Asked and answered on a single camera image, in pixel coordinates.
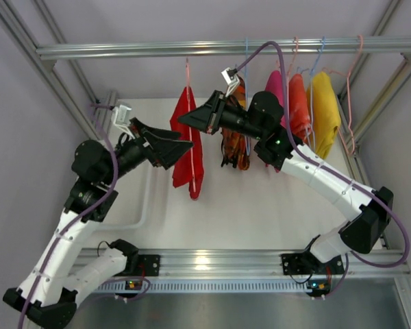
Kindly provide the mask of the pink hanger with red trousers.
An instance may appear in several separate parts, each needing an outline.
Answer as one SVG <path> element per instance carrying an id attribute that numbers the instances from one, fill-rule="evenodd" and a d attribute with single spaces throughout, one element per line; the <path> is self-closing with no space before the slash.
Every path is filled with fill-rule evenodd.
<path id="1" fill-rule="evenodd" d="M 186 57 L 186 98 L 187 98 L 188 113 L 189 113 L 191 111 L 191 103 L 190 103 L 190 64 L 189 64 L 188 57 Z M 188 128 L 188 132 L 189 132 L 189 140 L 193 142 L 191 127 Z M 196 187 L 196 179 L 195 179 L 195 164 L 194 164 L 193 148 L 190 149 L 190 168 L 191 168 L 191 173 L 192 173 L 192 190 L 194 193 L 196 193 L 197 187 Z"/>

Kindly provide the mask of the red trousers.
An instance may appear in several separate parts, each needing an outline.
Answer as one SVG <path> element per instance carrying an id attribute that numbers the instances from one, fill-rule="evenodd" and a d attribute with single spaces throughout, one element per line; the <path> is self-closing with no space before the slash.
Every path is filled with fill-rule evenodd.
<path id="1" fill-rule="evenodd" d="M 187 184 L 192 200 L 199 199 L 204 178 L 203 147 L 199 130 L 180 123 L 178 118 L 195 108 L 192 88 L 185 87 L 169 121 L 172 131 L 179 132 L 182 140 L 193 143 L 193 147 L 177 161 L 173 170 L 173 186 L 178 188 Z"/>

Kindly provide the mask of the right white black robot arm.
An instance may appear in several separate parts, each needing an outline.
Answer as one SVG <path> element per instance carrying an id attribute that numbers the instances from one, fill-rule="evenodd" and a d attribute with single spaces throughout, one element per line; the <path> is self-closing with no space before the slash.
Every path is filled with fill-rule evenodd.
<path id="1" fill-rule="evenodd" d="M 207 134 L 226 128 L 256 139 L 253 150 L 263 162 L 300 179 L 342 213 L 342 225 L 313 238 L 298 255 L 311 270 L 348 252 L 368 254 L 390 223 L 392 191 L 356 183 L 323 162 L 281 125 L 283 115 L 278 98 L 268 91 L 256 93 L 244 110 L 234 97 L 216 90 L 202 106 L 178 121 Z"/>

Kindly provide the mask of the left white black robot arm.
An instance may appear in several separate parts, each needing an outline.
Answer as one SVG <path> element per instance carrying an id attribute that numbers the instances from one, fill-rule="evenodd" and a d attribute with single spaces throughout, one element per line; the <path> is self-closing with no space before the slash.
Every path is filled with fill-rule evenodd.
<path id="1" fill-rule="evenodd" d="M 125 141 L 113 146 L 102 132 L 75 150 L 70 190 L 51 240 L 30 274 L 9 288 L 3 301 L 20 313 L 18 328 L 30 321 L 41 328 L 65 328 L 82 302 L 115 277 L 144 281 L 139 250 L 123 239 L 108 244 L 102 255 L 76 273 L 75 264 L 87 239 L 107 217 L 118 192 L 118 179 L 143 162 L 170 169 L 193 146 L 179 132 L 150 127 L 133 118 L 125 125 Z"/>

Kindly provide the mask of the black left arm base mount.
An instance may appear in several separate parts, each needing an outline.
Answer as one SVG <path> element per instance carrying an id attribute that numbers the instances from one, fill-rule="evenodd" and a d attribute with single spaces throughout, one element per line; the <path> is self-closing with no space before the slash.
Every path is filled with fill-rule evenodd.
<path id="1" fill-rule="evenodd" d="M 160 255 L 158 254 L 137 254 L 129 257 L 123 276 L 158 277 L 160 273 Z"/>

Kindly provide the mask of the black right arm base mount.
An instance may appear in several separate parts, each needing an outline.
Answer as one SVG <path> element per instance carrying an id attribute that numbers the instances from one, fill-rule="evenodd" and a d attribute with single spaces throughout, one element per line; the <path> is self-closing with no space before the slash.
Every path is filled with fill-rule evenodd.
<path id="1" fill-rule="evenodd" d="M 285 276 L 312 275 L 317 271 L 316 259 L 307 253 L 287 253 L 280 257 Z"/>

